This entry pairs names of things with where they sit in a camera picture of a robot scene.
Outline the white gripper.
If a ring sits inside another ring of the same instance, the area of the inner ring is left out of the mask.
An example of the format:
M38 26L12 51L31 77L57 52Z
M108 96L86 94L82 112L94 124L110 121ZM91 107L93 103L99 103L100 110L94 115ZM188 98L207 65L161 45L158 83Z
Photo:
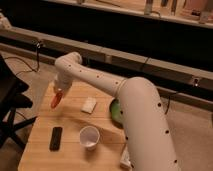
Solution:
M55 76L53 85L54 93L61 93L63 96L65 96L69 91L69 89L71 88L71 86L72 86L71 79L65 79L60 75Z

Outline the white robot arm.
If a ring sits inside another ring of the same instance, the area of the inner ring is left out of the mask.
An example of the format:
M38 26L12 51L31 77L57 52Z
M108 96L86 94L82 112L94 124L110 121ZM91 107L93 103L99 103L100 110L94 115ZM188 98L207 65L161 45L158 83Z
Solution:
M160 95L152 82L85 67L77 52L57 58L55 67L55 92L66 93L77 78L119 101L132 171L181 171Z

